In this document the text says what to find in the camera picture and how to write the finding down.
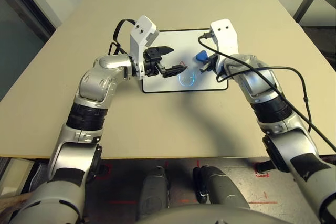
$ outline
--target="blue plastic piece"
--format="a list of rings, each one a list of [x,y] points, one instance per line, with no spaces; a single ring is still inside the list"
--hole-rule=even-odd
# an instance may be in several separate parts
[[[205,50],[202,50],[201,52],[199,52],[197,55],[196,55],[196,59],[198,61],[205,61],[206,59],[208,58],[208,54],[206,53]]]

